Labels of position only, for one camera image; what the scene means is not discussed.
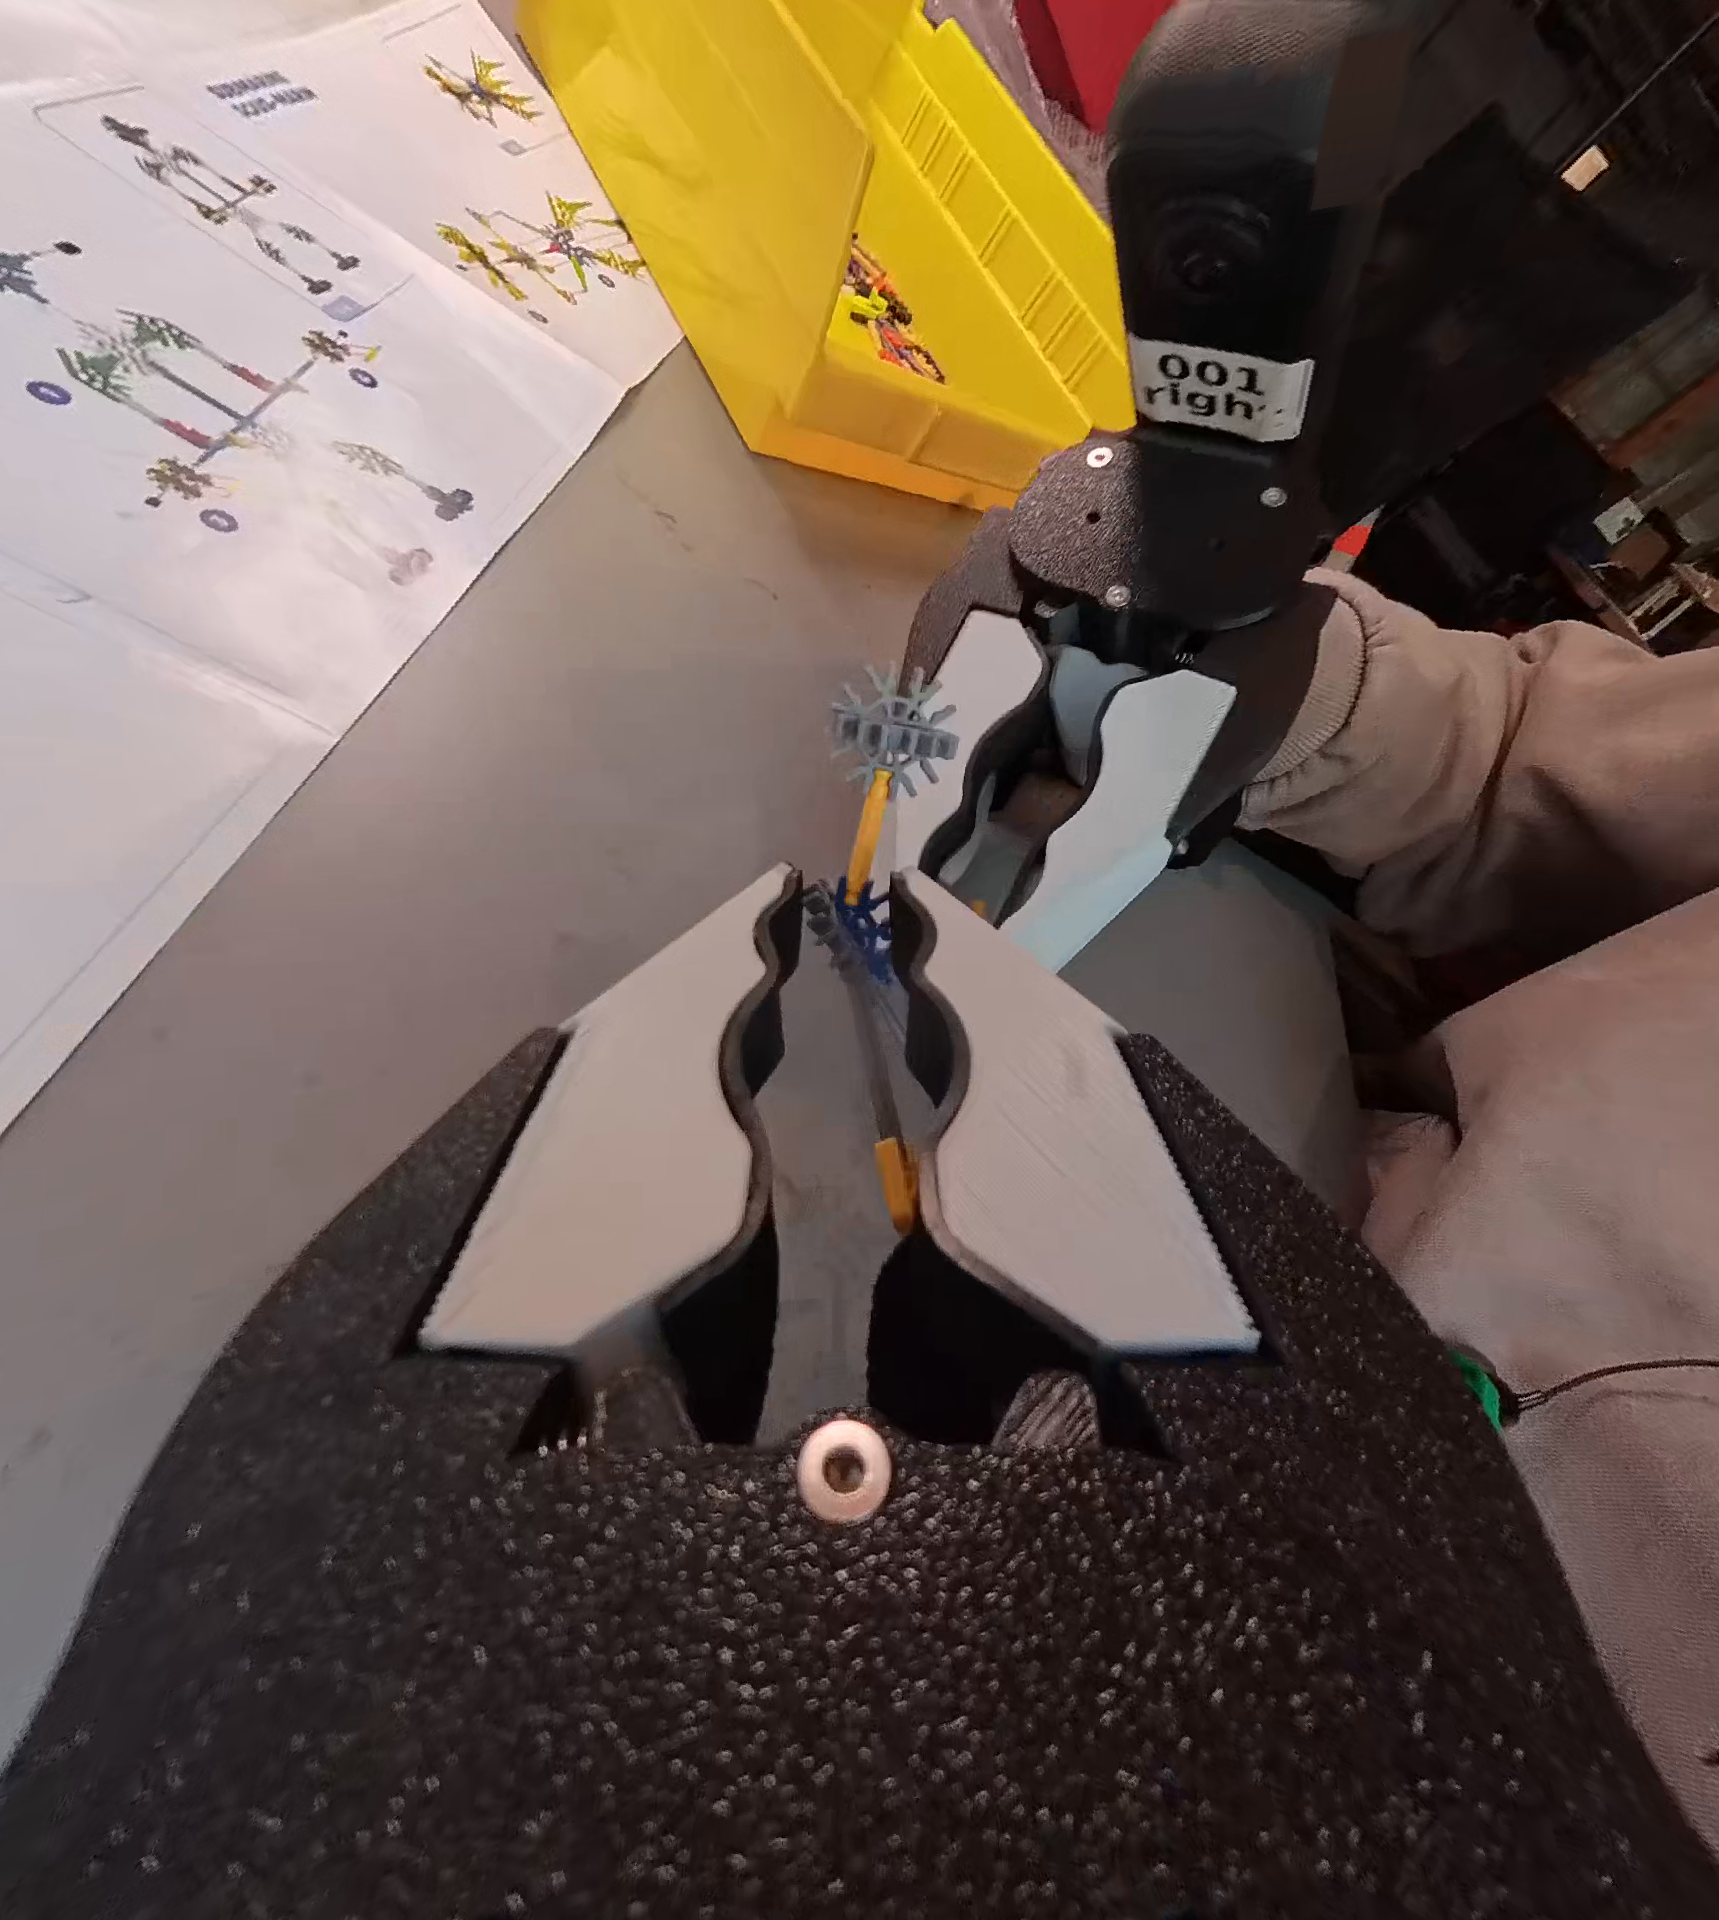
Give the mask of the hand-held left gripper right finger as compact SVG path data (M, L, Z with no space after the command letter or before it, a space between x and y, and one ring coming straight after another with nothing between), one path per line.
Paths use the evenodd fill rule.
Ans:
M1256 1356L1124 1028L932 877L894 877L890 930L938 1249L1092 1356Z

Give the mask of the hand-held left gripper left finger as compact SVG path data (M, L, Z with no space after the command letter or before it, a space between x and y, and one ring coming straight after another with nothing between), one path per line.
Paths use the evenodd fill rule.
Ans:
M588 1002L420 1325L430 1352L612 1358L758 1236L802 875L776 865Z

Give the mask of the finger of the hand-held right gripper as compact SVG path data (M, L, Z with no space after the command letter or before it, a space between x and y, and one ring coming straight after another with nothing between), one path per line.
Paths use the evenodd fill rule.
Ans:
M1174 821L1234 710L1232 684L1180 670L1102 704L1082 802L1044 841L1014 942L1064 971L1168 869Z
M1052 665L1026 627L976 611L938 670L958 740L920 793L920 875L988 921L1016 915L1060 819Z

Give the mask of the multicolour rod connector toy figure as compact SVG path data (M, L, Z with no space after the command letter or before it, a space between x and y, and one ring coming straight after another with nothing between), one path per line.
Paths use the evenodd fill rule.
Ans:
M842 690L830 708L830 737L834 753L852 762L862 811L844 869L802 894L806 925L848 996L872 1114L872 1161L898 1236L920 1222L920 1166L888 1059L888 1043L900 1034L892 1007L896 972L890 903L874 869L892 807L934 788L942 766L956 759L952 719L954 708L920 670L904 678L872 669L868 690Z

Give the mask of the person's right forearm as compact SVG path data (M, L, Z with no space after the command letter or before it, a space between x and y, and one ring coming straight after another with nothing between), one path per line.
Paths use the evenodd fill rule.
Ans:
M1719 926L1719 645L1556 620L1450 631L1352 574L1238 825L1356 882L1414 956L1544 967L1683 911Z

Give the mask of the scattered small toy parts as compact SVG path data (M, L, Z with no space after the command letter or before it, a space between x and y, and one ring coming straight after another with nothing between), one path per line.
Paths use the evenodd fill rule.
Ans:
M896 277L860 232L848 244L826 342L932 387L948 385L948 373L926 342Z

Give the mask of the person's beige fleece clothing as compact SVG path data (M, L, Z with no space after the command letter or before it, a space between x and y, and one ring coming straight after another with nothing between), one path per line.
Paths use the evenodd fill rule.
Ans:
M1719 1361L1719 888L1452 1018L1456 1119L1382 1135L1366 1238L1536 1390ZM1613 1688L1719 1855L1719 1370L1617 1374L1508 1439Z

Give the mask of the yellow parts bin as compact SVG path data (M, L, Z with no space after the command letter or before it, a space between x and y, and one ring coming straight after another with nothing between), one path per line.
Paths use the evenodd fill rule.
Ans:
M990 511L1130 427L1112 230L960 24L914 2L516 21L752 453ZM828 347L854 232L946 387Z

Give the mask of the white instruction sheet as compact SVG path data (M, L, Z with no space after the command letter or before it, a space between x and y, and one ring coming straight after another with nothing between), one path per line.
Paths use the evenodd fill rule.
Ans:
M678 342L508 4L0 4L0 1137Z

